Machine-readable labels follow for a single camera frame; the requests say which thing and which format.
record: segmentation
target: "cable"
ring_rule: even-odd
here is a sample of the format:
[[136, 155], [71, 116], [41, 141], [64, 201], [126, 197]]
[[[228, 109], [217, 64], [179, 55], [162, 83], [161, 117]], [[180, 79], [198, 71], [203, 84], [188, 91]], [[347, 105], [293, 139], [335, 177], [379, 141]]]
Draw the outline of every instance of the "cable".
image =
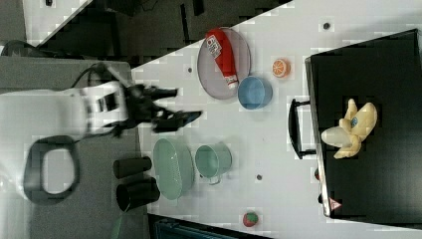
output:
[[81, 72], [80, 74], [79, 74], [79, 76], [77, 77], [77, 79], [75, 80], [75, 82], [72, 84], [72, 86], [71, 86], [71, 88], [74, 88], [76, 85], [77, 85], [77, 83], [81, 80], [81, 78], [87, 73], [87, 72], [89, 72], [89, 71], [91, 71], [92, 70], [92, 67], [89, 67], [89, 68], [87, 68], [87, 69], [85, 69], [83, 72]]
[[88, 73], [88, 86], [90, 87], [90, 86], [92, 85], [92, 79], [91, 79], [91, 76], [92, 76], [93, 72], [96, 70], [96, 65], [97, 65], [97, 63], [92, 64], [89, 68], [87, 68], [87, 69], [83, 70], [83, 71], [82, 71], [82, 72], [78, 75], [77, 79], [76, 79], [76, 80], [75, 80], [75, 82], [72, 84], [71, 88], [75, 87], [75, 86], [77, 85], [77, 83], [81, 80], [81, 78], [82, 78], [82, 77], [83, 77], [86, 73]]

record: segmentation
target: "sticker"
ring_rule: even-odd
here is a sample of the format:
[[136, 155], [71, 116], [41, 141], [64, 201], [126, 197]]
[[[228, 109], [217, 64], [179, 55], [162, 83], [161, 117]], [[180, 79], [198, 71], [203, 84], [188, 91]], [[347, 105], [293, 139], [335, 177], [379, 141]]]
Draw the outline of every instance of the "sticker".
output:
[[222, 48], [214, 35], [211, 35], [209, 38], [207, 38], [207, 48], [214, 59], [220, 56]]
[[338, 207], [341, 206], [340, 203], [338, 203], [337, 201], [335, 201], [334, 199], [329, 199], [329, 206], [331, 207], [331, 211], [337, 209]]
[[355, 127], [357, 125], [357, 123], [358, 123], [357, 118], [351, 119], [351, 122], [350, 123], [351, 123], [351, 127]]

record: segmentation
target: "black handle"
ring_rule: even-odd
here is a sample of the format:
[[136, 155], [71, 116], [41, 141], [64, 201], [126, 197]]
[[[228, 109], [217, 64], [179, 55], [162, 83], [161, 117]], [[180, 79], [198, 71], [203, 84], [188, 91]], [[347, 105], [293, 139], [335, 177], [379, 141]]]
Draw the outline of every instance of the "black handle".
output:
[[308, 149], [302, 151], [302, 142], [301, 142], [301, 130], [299, 127], [298, 119], [298, 107], [309, 105], [311, 102], [297, 102], [296, 99], [292, 100], [292, 104], [289, 110], [289, 136], [292, 142], [293, 149], [300, 159], [305, 155], [316, 154], [317, 151], [314, 149]]

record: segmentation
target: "red and green toy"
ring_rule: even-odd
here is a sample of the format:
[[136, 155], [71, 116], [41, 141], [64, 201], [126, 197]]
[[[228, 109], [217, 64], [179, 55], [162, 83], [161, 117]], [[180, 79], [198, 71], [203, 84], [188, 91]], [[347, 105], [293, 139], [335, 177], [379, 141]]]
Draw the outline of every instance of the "red and green toy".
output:
[[246, 227], [255, 226], [258, 223], [258, 215], [255, 212], [248, 212], [243, 216], [243, 224]]

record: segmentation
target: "warning label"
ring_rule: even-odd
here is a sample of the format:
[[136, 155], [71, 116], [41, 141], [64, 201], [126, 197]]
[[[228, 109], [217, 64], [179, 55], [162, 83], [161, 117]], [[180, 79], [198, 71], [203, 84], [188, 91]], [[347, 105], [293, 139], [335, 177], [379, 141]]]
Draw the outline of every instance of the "warning label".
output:
[[341, 204], [338, 203], [337, 201], [335, 201], [334, 199], [329, 198], [329, 206], [331, 207], [331, 211], [333, 211], [333, 210], [337, 209], [338, 207], [340, 207]]

